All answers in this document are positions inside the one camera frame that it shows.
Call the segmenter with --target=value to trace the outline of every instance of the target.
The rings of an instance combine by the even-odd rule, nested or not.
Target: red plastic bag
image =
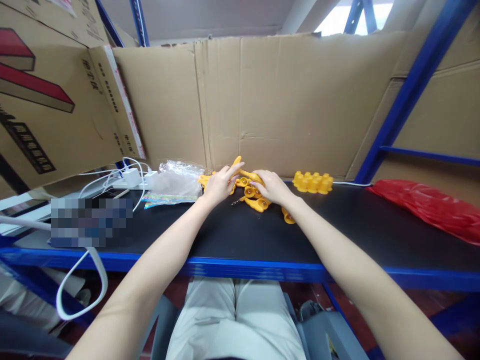
[[[368,190],[410,210],[424,222],[480,246],[480,209],[468,202],[406,180],[378,180]]]

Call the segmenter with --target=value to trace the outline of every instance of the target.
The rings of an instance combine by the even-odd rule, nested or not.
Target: left hand
[[[222,170],[213,174],[208,179],[208,184],[205,188],[205,193],[202,198],[208,200],[213,206],[217,206],[232,192],[235,185],[235,180],[239,177],[234,174],[238,172],[244,165],[244,162],[239,162],[236,165],[224,166]]]

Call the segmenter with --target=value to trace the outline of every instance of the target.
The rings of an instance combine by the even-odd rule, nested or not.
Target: white power adapter
[[[129,168],[121,173],[129,189],[133,189],[142,183],[139,170],[137,168]]]
[[[152,171],[150,168],[148,169],[149,172],[148,174],[144,175],[143,178],[146,181],[146,184],[148,185],[148,188],[151,190],[155,187],[155,182],[157,181],[157,178],[159,177],[159,172],[158,171]]]

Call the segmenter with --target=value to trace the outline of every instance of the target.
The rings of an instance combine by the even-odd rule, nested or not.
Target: black tabletop
[[[335,185],[328,195],[301,193],[318,214],[349,237],[382,267],[480,272],[480,248],[443,232],[401,207],[361,187]],[[126,196],[135,203],[141,191]],[[297,224],[284,221],[276,204],[259,213],[238,202],[243,188],[217,206],[200,228],[190,257],[319,264]],[[140,209],[130,226],[130,246],[100,252],[142,254],[191,204]]]

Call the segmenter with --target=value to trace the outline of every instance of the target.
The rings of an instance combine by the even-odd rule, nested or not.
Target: hand
[[[265,186],[257,182],[250,184],[260,190],[262,196],[270,200],[272,203],[279,204],[286,208],[285,204],[289,204],[295,196],[285,182],[275,173],[268,170],[255,170],[255,174],[260,176]]]
[[[232,192],[235,180],[239,177],[235,174],[244,164],[244,162],[239,162],[232,167],[227,165],[219,172],[213,174],[208,179],[202,198],[208,200],[213,206],[220,204]]]

